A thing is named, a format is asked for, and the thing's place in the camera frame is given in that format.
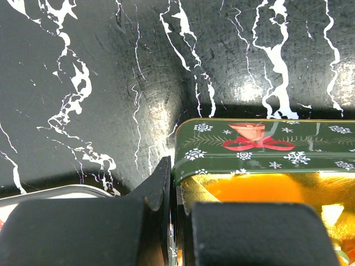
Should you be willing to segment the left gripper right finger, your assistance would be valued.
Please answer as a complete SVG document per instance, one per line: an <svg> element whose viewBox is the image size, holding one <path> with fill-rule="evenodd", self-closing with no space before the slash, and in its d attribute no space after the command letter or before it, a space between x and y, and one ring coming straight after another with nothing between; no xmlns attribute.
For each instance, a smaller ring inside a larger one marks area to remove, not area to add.
<svg viewBox="0 0 355 266"><path fill-rule="evenodd" d="M192 178L179 195L183 265L339 265L310 206L219 202Z"/></svg>

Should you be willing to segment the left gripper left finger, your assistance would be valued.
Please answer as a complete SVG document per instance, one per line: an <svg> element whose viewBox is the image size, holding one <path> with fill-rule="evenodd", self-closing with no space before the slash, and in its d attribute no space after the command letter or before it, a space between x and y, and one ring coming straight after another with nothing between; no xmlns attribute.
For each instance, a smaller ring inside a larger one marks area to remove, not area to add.
<svg viewBox="0 0 355 266"><path fill-rule="evenodd" d="M168 265L171 158L125 196L21 202L1 229L2 265Z"/></svg>

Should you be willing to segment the gold tin with lollipops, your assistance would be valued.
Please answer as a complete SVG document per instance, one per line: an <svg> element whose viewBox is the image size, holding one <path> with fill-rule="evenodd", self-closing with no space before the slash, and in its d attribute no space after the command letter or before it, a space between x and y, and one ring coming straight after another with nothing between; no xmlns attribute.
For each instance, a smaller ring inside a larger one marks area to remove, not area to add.
<svg viewBox="0 0 355 266"><path fill-rule="evenodd" d="M191 119L175 137L172 175L183 191L312 206L341 264L354 264L354 121Z"/></svg>

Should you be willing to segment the strawberry pattern tray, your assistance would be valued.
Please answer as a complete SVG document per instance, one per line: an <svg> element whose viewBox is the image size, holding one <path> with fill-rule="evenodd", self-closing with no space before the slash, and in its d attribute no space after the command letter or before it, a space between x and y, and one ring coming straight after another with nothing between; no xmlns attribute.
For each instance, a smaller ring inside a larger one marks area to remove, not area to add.
<svg viewBox="0 0 355 266"><path fill-rule="evenodd" d="M24 201L68 199L68 198L102 198L112 195L99 188L88 185L66 185L50 188L42 191L30 192L23 195L16 195L1 198L1 229L12 211Z"/></svg>

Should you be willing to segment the black marble pattern mat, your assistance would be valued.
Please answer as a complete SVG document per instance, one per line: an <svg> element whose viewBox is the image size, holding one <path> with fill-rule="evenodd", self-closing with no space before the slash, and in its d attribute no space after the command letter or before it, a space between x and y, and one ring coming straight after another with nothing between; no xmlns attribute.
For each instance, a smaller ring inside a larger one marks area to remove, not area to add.
<svg viewBox="0 0 355 266"><path fill-rule="evenodd" d="M353 119L354 2L1 2L2 197L132 190L195 117Z"/></svg>

